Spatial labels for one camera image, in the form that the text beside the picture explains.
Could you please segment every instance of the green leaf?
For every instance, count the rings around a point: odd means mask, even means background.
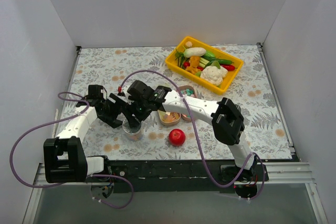
[[[221,69],[221,66],[220,66],[220,64],[219,64],[219,62],[218,62],[217,60],[213,61],[213,62],[211,63],[211,66],[215,66],[215,67],[217,67],[218,69]]]

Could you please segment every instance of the gray floor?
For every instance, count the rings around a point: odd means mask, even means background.
[[[212,191],[136,193],[122,210],[93,201],[89,190],[90,186],[44,189],[34,223],[316,223],[304,184],[266,185],[251,203]],[[122,204],[129,196],[110,198]]]

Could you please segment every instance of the metal frame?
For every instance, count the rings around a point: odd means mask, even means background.
[[[280,107],[280,103],[279,103],[279,99],[276,93],[276,89],[274,87],[273,81],[271,79],[270,73],[269,73],[269,69],[267,67],[267,63],[266,63],[266,59],[265,59],[265,55],[264,52],[262,50],[262,44],[258,43],[258,50],[259,53],[261,55],[262,58],[262,62],[264,64],[265,70],[266,70],[266,74],[267,74],[267,78],[270,82],[272,91],[274,93],[275,99],[276,99],[276,103],[277,103],[277,108],[280,112],[280,116],[282,119],[282,124],[284,126],[284,129],[286,131],[287,137],[288,137],[288,142],[289,142],[289,146],[291,149],[292,153],[295,153],[295,149],[293,147],[293,141],[292,138],[290,136],[285,118],[283,116],[283,112],[282,109]],[[78,63],[78,59],[79,59],[79,55],[80,55],[80,51],[81,51],[81,47],[77,48],[77,55],[75,58],[75,61],[73,63],[73,67],[72,67],[72,73],[71,76],[69,78],[69,82],[66,88],[66,91],[69,91],[70,87],[71,87],[71,83],[73,80],[73,77],[75,75],[75,70],[76,70],[76,66]],[[64,104],[62,104],[62,111],[61,113],[59,113],[59,117],[62,115],[62,113],[64,112],[65,106]],[[266,184],[305,184],[306,188],[307,188],[307,192],[313,207],[313,211],[315,213],[316,219],[318,223],[321,224],[325,224],[328,223],[326,215],[324,213],[318,192],[316,190],[316,184],[314,183],[314,178],[312,176],[312,172],[310,170],[310,166],[309,163],[305,163],[305,162],[264,162],[264,164],[267,167],[267,171],[268,171],[268,176],[269,176],[269,181],[266,182]],[[44,165],[40,164],[36,177],[35,177],[35,181],[34,181],[35,185],[46,185],[48,184],[45,180],[45,171],[44,171]],[[106,183],[67,183],[67,185],[105,185]],[[37,211],[37,207],[38,207],[38,203],[41,197],[41,192],[42,189],[36,189],[34,188],[33,191],[31,192],[31,196],[30,196],[30,200],[28,203],[28,207],[26,210],[26,214],[23,220],[24,224],[30,224],[34,222],[34,218],[35,218],[35,214]]]

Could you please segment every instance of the table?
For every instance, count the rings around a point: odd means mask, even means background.
[[[291,158],[288,137],[257,46],[215,47],[244,61],[224,96],[240,105],[250,148],[263,159]],[[179,86],[192,85],[201,99],[221,100],[222,95],[216,95],[166,67],[164,59],[172,50],[174,47],[82,49],[70,91],[85,94],[89,84],[100,84],[108,93],[117,93],[118,86],[127,75],[136,70],[150,69],[163,73]],[[132,76],[129,83],[136,79],[153,88],[171,86],[152,73]],[[74,103],[66,102],[61,117],[72,115],[74,108]],[[121,128],[112,129],[96,120],[83,140],[86,156],[107,155],[111,160],[200,159],[191,122],[181,120],[175,126],[163,126],[158,121],[157,112],[153,112],[143,124],[144,137],[133,142],[122,134]],[[65,125],[60,124],[58,131]],[[206,159],[233,159],[228,147],[215,139],[211,125],[200,120],[196,121],[196,125]],[[186,133],[186,142],[181,147],[174,147],[167,141],[169,132],[175,128]]]

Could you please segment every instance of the gray wall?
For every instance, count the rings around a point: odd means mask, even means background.
[[[177,45],[265,40],[285,0],[51,0],[75,45]]]
[[[336,0],[286,0],[265,41],[281,107],[300,157],[311,163],[336,222]]]
[[[27,129],[55,117],[75,47],[50,0],[0,0],[0,222],[22,223],[31,189],[9,167],[9,153]],[[15,167],[32,183],[52,127],[23,139]]]

